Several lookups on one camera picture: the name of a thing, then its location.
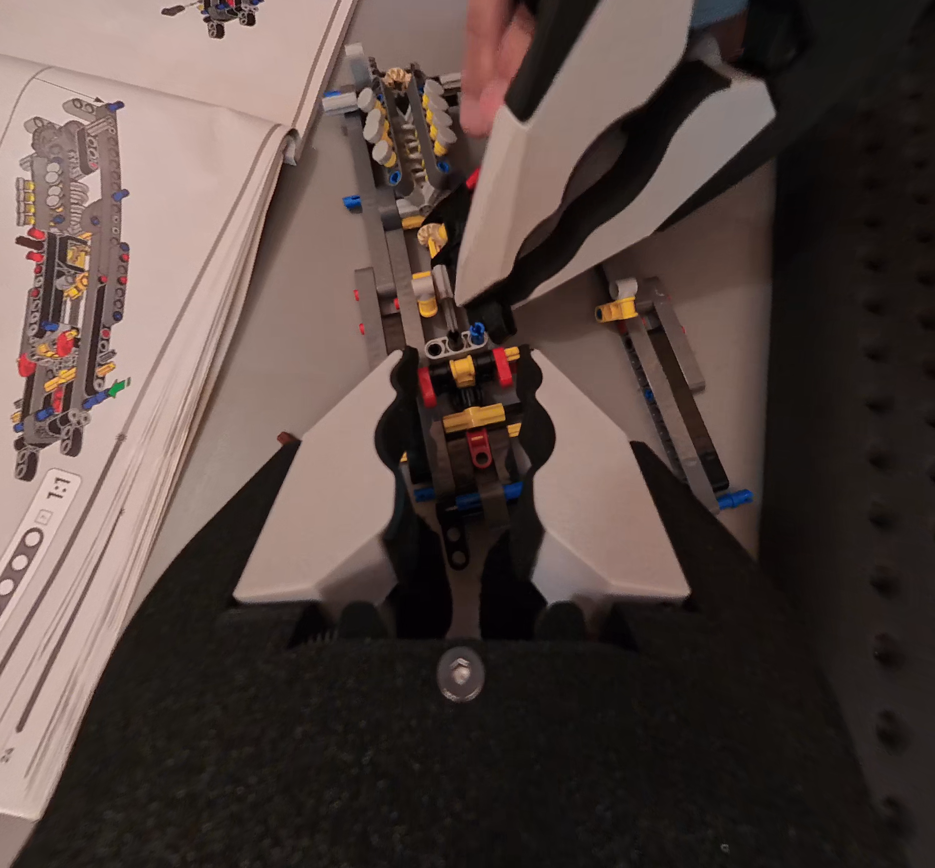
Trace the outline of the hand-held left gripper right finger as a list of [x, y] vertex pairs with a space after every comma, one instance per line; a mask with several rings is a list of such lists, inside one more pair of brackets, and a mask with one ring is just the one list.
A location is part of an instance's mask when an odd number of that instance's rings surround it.
[[546, 604], [683, 602], [690, 593], [631, 442], [543, 352], [520, 348], [528, 459], [511, 521], [517, 575]]

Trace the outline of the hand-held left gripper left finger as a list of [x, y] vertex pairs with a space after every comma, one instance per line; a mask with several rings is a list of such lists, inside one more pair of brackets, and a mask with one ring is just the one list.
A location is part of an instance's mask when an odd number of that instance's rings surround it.
[[396, 350], [301, 439], [233, 592], [239, 604], [379, 604], [417, 574], [411, 447], [418, 354]]

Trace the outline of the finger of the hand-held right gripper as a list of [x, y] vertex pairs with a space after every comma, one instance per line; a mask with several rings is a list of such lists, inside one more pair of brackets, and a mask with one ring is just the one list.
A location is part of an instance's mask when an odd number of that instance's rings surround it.
[[497, 113], [470, 206], [455, 300], [507, 278], [607, 127], [684, 55], [694, 0], [541, 0], [532, 43]]
[[[563, 197], [544, 240], [519, 257], [508, 303], [537, 299], [657, 231], [775, 117], [762, 79], [730, 65], [680, 65], [641, 108], [615, 122], [583, 162], [606, 160]], [[595, 150], [622, 143], [614, 161]]]

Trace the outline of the grey lego side beam assembly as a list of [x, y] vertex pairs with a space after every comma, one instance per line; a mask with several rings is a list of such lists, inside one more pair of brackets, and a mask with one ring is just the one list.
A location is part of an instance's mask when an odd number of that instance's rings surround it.
[[697, 406], [706, 380], [659, 277], [617, 278], [598, 267], [608, 294], [595, 319], [617, 329], [637, 387], [674, 475], [712, 513], [754, 501], [731, 486]]

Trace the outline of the multicoloured lego chassis assembly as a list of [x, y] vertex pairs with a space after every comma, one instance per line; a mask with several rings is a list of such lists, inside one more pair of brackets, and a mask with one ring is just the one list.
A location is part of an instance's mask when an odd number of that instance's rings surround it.
[[416, 504], [431, 507], [451, 570], [471, 560], [470, 521], [496, 536], [508, 525], [528, 464], [517, 444], [524, 406], [520, 350], [507, 347], [499, 315], [454, 300], [454, 245], [477, 170], [465, 176], [452, 149], [462, 136], [458, 73], [418, 64], [380, 68], [346, 44], [351, 83], [327, 92], [323, 113], [340, 116], [358, 193], [369, 265], [355, 272], [360, 329], [372, 368], [412, 348], [417, 398], [402, 465]]

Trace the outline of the lego instruction booklet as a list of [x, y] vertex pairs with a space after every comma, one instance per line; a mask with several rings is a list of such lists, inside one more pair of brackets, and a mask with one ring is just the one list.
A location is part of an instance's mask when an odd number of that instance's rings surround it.
[[57, 784], [356, 0], [2, 0], [2, 823]]

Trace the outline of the person's right hand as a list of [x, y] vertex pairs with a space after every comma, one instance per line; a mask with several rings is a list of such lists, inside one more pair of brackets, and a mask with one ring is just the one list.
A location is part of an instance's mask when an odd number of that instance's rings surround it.
[[488, 137], [531, 44], [535, 19], [514, 0], [468, 0], [461, 67], [462, 129]]

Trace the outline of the black perforated panel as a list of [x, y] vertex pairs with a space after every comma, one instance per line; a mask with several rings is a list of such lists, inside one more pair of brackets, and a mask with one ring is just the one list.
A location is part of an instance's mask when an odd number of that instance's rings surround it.
[[934, 865], [934, 19], [778, 161], [759, 556]]

